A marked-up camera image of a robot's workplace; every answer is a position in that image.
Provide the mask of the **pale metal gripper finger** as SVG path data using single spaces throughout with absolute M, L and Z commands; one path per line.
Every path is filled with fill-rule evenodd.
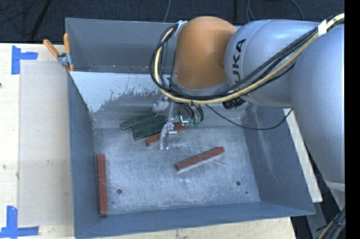
M 167 143 L 167 135 L 168 135 L 168 127 L 165 124 L 161 130 L 160 133 L 160 145 L 159 148 L 161 150 L 166 150 L 168 148 L 168 143 Z
M 173 123 L 166 124 L 166 134 L 165 134 L 165 149 L 169 148 L 169 136 L 177 134 L 175 130 L 175 125 Z

